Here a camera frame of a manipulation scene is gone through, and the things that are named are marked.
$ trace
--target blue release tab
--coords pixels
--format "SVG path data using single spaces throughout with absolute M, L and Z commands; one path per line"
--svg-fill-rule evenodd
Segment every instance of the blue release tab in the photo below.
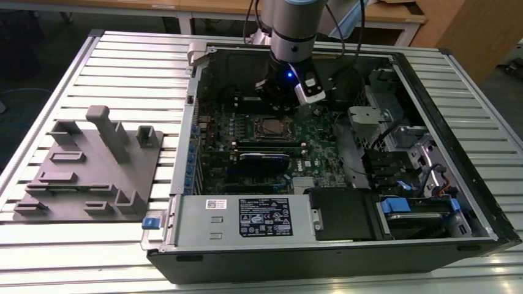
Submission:
M 450 200 L 450 205 L 451 205 L 453 210 L 454 210 L 455 212 L 461 211 L 461 206 L 459 206 L 458 199 L 454 199 L 454 198 L 453 198 L 453 199 Z
M 142 221 L 143 230 L 159 230 L 160 229 L 160 218 L 159 217 L 144 217 Z
M 318 0 L 286 0 L 286 2 L 294 5 L 307 5 L 312 4 L 314 2 L 318 2 Z
M 409 213 L 410 206 L 406 198 L 389 198 L 381 202 L 383 213 Z

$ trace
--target power supply label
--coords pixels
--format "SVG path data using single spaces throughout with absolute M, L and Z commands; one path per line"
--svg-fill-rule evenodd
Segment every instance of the power supply label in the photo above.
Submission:
M 288 198 L 239 199 L 242 237 L 292 236 Z

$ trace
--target motherboard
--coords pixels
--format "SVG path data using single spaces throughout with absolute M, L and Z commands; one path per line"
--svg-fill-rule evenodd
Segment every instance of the motherboard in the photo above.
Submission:
M 333 130 L 339 113 L 306 106 L 292 115 L 260 115 L 202 104 L 199 114 L 206 195 L 347 186 Z

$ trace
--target white aluminum table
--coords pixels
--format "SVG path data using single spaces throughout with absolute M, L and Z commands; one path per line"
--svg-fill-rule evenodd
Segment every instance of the white aluminum table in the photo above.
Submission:
M 242 43 L 239 38 L 104 32 L 88 37 L 48 104 L 0 177 L 0 293 L 235 292 L 235 293 L 522 293 L 523 246 L 471 258 L 427 274 L 314 279 L 247 284 L 172 285 L 140 248 L 140 224 L 11 224 L 54 143 L 55 119 L 84 120 L 87 108 L 107 105 L 126 129 L 152 124 L 163 140 L 150 210 L 168 204 L 170 180 L 187 92 L 187 47 L 195 40 Z M 319 43 L 338 48 L 338 44 Z M 521 236 L 523 235 L 522 142 L 453 56 L 398 47 Z M 91 127 L 83 121 L 82 127 Z M 162 232 L 148 236 L 158 242 Z

